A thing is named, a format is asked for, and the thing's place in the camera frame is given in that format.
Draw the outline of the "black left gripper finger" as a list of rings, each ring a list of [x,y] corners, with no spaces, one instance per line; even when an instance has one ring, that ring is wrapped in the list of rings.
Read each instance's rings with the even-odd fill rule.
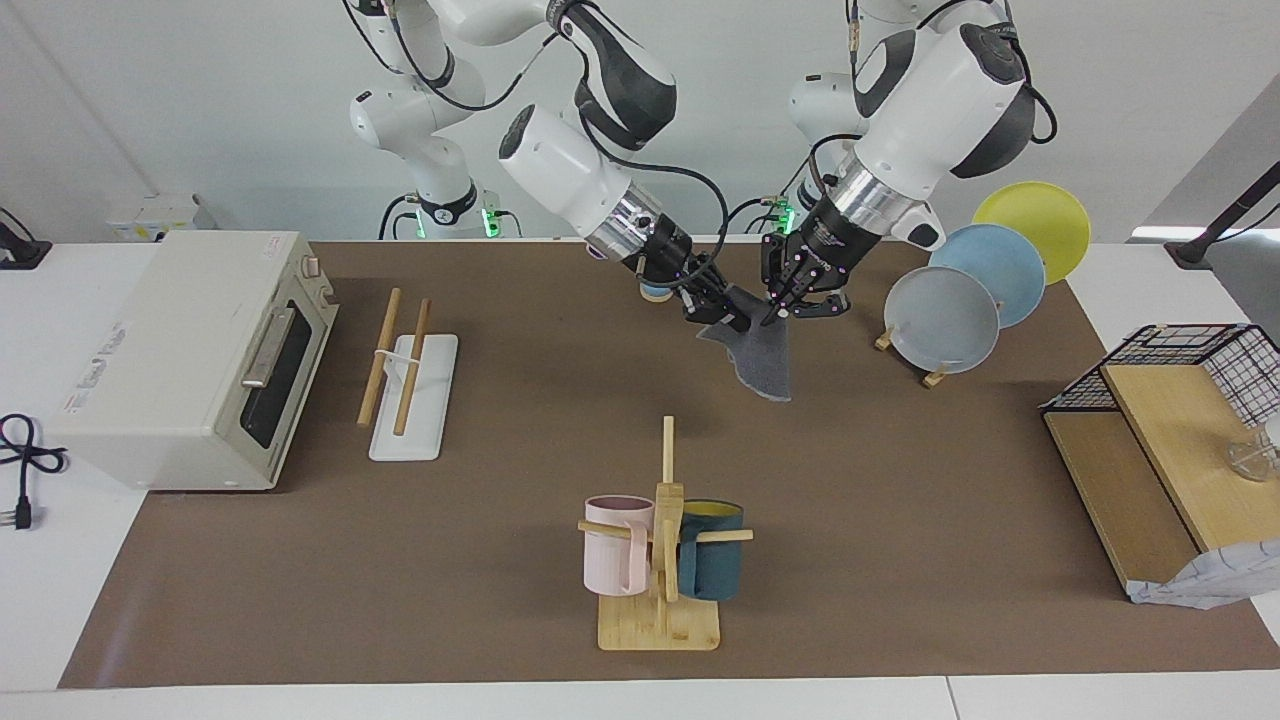
[[[765,286],[767,304],[760,328],[788,316],[797,316],[801,295],[796,291],[796,273],[801,264],[796,260],[799,234],[764,234],[762,238],[762,283]]]
[[[792,283],[792,291],[794,300],[790,302],[790,314],[799,319],[838,316],[850,309],[845,284],[829,288],[817,288],[814,286],[803,293],[800,284]]]

